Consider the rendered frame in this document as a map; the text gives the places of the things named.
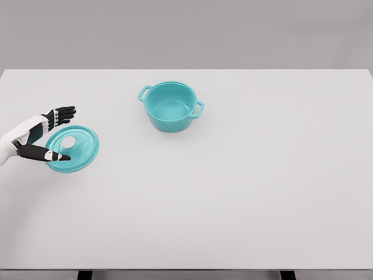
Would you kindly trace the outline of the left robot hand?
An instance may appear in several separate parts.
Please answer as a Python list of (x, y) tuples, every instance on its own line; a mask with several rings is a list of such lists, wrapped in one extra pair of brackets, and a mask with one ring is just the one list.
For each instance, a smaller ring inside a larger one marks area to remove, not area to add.
[(55, 127), (69, 123), (75, 113), (74, 106), (53, 108), (47, 114), (36, 115), (9, 131), (14, 137), (12, 143), (17, 149), (17, 156), (42, 162), (70, 160), (68, 155), (62, 155), (34, 143)]

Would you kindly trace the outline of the teal pot lid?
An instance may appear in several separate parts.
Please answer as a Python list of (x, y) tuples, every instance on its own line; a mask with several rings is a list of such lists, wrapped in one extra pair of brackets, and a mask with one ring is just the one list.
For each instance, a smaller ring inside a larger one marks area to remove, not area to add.
[[(66, 137), (75, 139), (74, 145), (70, 148), (62, 146), (62, 140)], [(93, 130), (80, 125), (71, 125), (52, 134), (45, 147), (71, 158), (67, 161), (47, 162), (47, 166), (60, 173), (71, 173), (85, 168), (94, 160), (99, 150), (99, 139)]]

